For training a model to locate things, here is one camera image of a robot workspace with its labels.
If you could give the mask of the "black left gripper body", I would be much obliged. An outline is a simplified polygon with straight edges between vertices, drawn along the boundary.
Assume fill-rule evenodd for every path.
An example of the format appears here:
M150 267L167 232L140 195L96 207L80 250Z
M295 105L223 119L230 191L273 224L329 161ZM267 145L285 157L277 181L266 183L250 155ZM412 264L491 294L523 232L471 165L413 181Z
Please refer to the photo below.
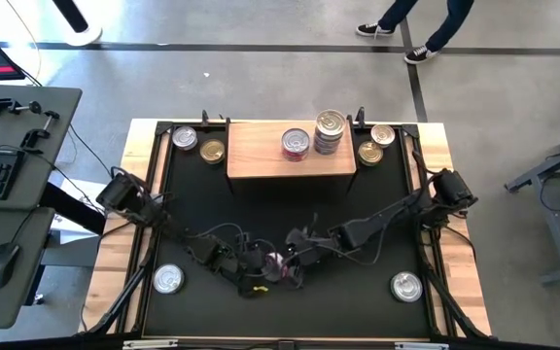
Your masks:
M252 248L242 252L238 258L238 292L253 292L252 288L259 286L262 268L264 267L263 251Z

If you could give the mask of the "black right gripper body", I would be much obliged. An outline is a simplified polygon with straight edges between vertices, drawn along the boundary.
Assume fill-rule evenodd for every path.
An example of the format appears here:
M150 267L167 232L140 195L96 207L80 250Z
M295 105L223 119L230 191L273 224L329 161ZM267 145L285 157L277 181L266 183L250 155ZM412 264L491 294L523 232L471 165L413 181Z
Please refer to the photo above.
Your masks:
M309 266L331 253L332 240L303 229L293 228L287 235L289 264Z

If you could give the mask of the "green label silver lid can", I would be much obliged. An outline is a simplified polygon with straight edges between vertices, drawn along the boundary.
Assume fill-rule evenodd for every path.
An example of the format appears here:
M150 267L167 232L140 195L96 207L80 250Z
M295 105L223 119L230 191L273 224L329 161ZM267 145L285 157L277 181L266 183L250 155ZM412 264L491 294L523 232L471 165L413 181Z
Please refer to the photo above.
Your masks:
M161 265L154 273L153 286L160 294L175 294L185 283L185 273L176 264Z
M423 294L420 279L413 273L402 271L392 277L390 281L391 293L402 302L417 301Z

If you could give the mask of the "green label gold lid can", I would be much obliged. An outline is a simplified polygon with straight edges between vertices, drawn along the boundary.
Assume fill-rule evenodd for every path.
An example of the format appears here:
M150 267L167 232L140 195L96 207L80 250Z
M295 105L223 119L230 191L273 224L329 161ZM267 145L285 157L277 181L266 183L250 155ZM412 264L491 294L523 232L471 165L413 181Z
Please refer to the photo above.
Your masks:
M201 144L199 154L208 164L217 164L224 160L226 146L219 139L209 139Z
M358 159L365 166L375 166L383 159L383 149L372 141L365 141L358 148Z

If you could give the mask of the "wooden shelf with black legs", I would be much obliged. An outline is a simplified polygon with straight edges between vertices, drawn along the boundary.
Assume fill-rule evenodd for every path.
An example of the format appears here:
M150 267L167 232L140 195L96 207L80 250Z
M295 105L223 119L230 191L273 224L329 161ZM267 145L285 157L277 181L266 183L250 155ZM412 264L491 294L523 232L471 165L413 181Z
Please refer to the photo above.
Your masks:
M314 121L237 121L227 129L227 176L237 190L277 186L282 190L344 192L357 173L353 140L346 131L336 152L321 155L313 147L301 161L289 161L282 136L299 128L312 135Z

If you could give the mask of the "silver lid seafood can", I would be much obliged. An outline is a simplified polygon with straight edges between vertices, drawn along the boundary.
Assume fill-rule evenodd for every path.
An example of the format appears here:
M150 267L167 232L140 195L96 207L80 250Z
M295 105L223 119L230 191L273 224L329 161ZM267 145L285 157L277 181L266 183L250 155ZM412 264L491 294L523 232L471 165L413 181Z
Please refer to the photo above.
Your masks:
M376 124L370 130L370 137L377 146L385 149L394 143L396 132L388 124Z

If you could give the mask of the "black table mat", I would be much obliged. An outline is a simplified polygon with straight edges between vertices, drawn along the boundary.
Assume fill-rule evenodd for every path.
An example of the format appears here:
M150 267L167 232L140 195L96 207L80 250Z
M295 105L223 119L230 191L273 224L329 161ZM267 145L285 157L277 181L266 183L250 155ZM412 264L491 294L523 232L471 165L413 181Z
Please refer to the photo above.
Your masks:
M344 192L282 190L277 186L237 190L223 164L206 163L198 152L172 150L166 174L167 209L191 233L222 223L240 225L249 235L284 251L293 228L312 225L317 234L352 219L366 218L408 193L403 137L373 167L360 165ZM242 297L226 278L193 260L184 247L162 238L157 264L173 263L185 273L184 287L172 295L151 292L147 337L424 337L429 332L424 301L404 303L390 290L391 278L416 271L416 229L404 222L374 235L360 264L333 255L309 266L301 289L283 287Z

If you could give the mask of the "white paper sheet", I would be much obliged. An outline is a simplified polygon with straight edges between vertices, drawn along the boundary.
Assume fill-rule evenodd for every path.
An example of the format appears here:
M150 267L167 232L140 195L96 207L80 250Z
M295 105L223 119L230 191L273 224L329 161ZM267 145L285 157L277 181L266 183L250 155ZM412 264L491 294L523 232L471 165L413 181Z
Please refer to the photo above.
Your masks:
M106 187L105 184L83 180L64 180L60 188L75 199L83 202L88 208L105 215L104 207L96 201L98 195ZM52 219L52 232L59 232L59 243L68 244L77 240L96 237L97 234L83 228L79 224L56 214Z

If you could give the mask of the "black desk leg bar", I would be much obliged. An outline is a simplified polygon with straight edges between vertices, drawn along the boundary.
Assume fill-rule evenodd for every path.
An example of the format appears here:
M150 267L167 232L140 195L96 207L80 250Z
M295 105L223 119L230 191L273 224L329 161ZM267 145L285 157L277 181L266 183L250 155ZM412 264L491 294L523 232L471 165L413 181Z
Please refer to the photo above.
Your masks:
M89 208L82 201L75 199L52 183L46 184L40 199L40 205L52 208L57 214L93 233L103 234L106 223L105 216Z

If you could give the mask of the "black computer mouse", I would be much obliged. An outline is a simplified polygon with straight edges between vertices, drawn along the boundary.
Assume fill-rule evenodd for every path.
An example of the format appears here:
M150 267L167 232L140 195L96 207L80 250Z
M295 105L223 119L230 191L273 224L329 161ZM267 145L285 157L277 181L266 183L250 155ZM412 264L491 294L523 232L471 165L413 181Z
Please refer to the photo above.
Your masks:
M0 245L0 289L10 281L20 252L20 246L7 242Z

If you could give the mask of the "person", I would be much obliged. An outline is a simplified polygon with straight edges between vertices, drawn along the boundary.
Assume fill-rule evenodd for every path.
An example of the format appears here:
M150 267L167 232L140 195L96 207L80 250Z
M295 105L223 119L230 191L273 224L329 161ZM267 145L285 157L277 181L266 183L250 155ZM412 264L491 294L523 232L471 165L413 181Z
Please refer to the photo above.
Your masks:
M395 0L378 21L359 25L356 33L373 39L377 36L392 35L417 2L418 0ZM447 15L441 26L423 46L409 52L404 61L410 65L417 65L437 56L461 28L473 3L474 0L446 0Z

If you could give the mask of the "white round stand base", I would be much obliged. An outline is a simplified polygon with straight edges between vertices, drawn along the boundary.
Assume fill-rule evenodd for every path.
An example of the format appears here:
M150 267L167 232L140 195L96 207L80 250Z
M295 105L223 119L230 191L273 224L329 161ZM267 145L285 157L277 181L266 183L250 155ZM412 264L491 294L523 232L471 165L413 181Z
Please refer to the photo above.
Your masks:
M75 33L63 17L65 23L67 24L67 29L65 30L65 34L64 34L64 40L68 45L73 47L84 47L89 44L95 43L101 37L102 27L99 25L91 24L85 15L84 17L87 20L87 23L89 24L89 28L87 31L82 33Z

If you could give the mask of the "black stand pole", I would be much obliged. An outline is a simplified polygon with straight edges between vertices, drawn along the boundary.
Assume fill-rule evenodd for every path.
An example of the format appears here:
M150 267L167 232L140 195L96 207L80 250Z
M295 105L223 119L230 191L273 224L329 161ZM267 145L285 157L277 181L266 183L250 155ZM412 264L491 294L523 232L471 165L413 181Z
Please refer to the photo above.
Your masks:
M75 0L52 1L75 33L82 33L88 30L89 24L75 3Z

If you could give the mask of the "silver frame bracket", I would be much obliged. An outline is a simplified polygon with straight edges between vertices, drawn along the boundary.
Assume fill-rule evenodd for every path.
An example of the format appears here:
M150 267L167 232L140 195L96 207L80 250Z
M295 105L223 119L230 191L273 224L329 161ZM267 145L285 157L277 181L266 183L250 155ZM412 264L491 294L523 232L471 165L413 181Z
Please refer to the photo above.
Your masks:
M400 341L394 343L395 350L449 350L446 343Z
M127 340L122 345L122 350L159 350L176 348L179 346L179 341L176 339L139 339Z

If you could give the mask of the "black aluminium table frame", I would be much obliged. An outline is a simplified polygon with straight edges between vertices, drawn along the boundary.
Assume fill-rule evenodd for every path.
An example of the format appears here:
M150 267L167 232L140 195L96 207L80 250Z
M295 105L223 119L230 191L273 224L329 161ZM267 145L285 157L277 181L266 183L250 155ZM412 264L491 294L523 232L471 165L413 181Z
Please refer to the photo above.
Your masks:
M135 175L148 175L154 191L160 188L165 173L168 146L166 135L155 136L170 119L134 119L127 133L121 165ZM444 125L439 122L390 122L402 128L405 145L421 151L431 170L453 166ZM143 260L152 231L137 229L124 219L109 215L105 225L107 236L99 243L90 284L81 309L79 329L98 324L123 290L134 268ZM442 252L447 288L473 324L486 334L491 333L480 279L470 244L464 240L469 232L464 220L453 217L442 231L438 246Z

